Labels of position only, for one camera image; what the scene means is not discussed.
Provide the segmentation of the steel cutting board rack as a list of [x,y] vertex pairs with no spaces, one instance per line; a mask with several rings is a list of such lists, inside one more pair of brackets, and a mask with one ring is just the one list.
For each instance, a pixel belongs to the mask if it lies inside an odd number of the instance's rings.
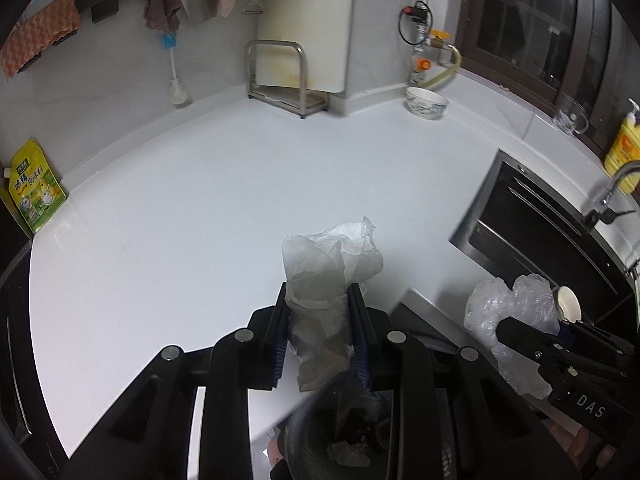
[[[274,59],[274,68],[258,56],[288,50],[282,60]],[[295,41],[254,39],[244,48],[245,85],[247,97],[269,104],[305,119],[327,112],[330,95],[309,87],[309,66],[303,47]]]

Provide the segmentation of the blue handled bottle brush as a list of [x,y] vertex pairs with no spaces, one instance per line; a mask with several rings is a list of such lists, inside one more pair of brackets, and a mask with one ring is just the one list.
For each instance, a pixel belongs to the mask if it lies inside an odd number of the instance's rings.
[[169,101],[175,108],[183,108],[191,104],[189,92],[181,81],[176,64],[175,50],[177,47],[177,35],[174,32],[163,33],[163,47],[169,55],[170,79],[168,86]]

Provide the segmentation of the white paper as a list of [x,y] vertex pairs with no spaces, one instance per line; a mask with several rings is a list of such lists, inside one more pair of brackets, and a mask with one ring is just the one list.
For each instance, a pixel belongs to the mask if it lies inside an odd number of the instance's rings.
[[301,392],[323,387],[352,360],[347,289],[382,272],[374,224],[367,217],[282,243],[290,341]]
[[366,468],[371,460],[366,454],[364,444],[349,444],[346,441],[335,442],[326,449],[330,460],[349,468]]

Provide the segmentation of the dark framed window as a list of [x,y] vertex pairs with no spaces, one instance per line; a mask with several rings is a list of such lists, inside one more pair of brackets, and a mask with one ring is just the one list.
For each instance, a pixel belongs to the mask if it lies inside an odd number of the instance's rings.
[[456,41],[466,70],[548,115],[573,99],[598,156],[639,99],[639,40],[613,0],[462,0]]

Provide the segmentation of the clear plastic bag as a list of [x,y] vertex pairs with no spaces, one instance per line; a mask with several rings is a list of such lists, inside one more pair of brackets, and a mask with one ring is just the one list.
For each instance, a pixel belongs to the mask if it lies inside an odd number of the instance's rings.
[[551,393],[534,359],[518,352],[539,334],[559,333],[558,309],[545,278],[533,273],[511,286],[501,278],[478,283],[466,300],[463,326],[495,358],[499,374],[517,394],[542,400]]

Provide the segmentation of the gas valve with pipe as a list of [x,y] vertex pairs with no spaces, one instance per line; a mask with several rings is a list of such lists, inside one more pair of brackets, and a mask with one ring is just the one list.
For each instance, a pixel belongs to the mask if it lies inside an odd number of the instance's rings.
[[428,6],[428,0],[416,0],[412,6],[404,9],[404,14],[411,18],[413,24],[416,25],[416,38],[407,40],[407,44],[412,47],[408,86],[435,87],[450,76],[454,66],[446,68],[430,79],[425,78],[426,72],[431,68],[431,61],[425,54],[426,49],[441,48],[445,45],[442,38],[432,34],[434,18],[431,8]]

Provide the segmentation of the white bowl in rack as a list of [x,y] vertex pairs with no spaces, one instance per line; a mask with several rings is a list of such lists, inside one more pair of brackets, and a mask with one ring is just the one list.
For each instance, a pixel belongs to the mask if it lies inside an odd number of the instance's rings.
[[556,307],[562,321],[582,322],[582,308],[575,293],[567,286],[560,286],[554,293]]

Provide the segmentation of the black kitchen sink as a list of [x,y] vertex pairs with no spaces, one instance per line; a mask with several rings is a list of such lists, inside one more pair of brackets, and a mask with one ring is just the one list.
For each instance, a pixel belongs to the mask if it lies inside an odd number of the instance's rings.
[[552,186],[503,151],[497,153],[450,243],[509,286],[536,273],[570,288],[582,318],[634,339],[636,288],[623,261]]

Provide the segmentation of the yellow dish soap bottle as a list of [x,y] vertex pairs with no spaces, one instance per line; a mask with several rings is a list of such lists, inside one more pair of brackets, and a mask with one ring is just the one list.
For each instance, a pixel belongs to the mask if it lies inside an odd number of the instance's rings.
[[604,169],[609,177],[627,162],[638,160],[639,151],[639,104],[629,100],[631,111],[620,124],[620,130],[604,159]]

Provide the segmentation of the brown hanging cloth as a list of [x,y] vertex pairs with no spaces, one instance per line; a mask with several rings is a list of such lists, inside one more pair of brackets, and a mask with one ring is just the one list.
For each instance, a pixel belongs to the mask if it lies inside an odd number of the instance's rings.
[[181,9],[181,0],[145,0],[143,11],[145,26],[159,30],[163,34],[176,32],[180,26],[178,12]]

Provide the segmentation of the patterned ceramic bowl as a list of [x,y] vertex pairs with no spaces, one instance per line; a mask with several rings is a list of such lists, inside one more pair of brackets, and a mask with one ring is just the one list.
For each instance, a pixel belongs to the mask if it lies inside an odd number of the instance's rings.
[[449,101],[443,96],[420,87],[407,87],[405,101],[413,115],[427,120],[442,118],[449,105]]

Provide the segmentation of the orange patterned dish cloth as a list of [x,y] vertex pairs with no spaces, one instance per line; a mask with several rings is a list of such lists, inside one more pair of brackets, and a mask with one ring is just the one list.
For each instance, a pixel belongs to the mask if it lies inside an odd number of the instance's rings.
[[28,62],[80,27],[76,0],[53,0],[15,27],[1,49],[4,76],[12,79]]

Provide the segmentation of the glass mug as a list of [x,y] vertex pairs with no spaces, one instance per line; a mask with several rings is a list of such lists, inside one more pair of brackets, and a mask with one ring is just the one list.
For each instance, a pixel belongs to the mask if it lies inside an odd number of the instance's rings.
[[580,136],[589,128],[589,120],[584,108],[565,94],[559,99],[552,122],[560,131],[573,136]]

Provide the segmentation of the green yellow detergent pouch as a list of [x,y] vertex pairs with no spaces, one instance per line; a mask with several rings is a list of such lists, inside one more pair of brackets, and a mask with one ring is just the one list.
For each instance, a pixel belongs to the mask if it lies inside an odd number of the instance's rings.
[[28,139],[4,170],[17,210],[33,233],[37,233],[66,201],[66,193],[55,177],[42,148]]

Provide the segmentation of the white cutting board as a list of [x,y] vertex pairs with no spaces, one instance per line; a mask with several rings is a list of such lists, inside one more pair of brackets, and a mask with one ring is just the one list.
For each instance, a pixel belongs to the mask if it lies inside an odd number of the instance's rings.
[[262,0],[260,40],[293,41],[307,59],[307,88],[341,93],[346,87],[354,0]]

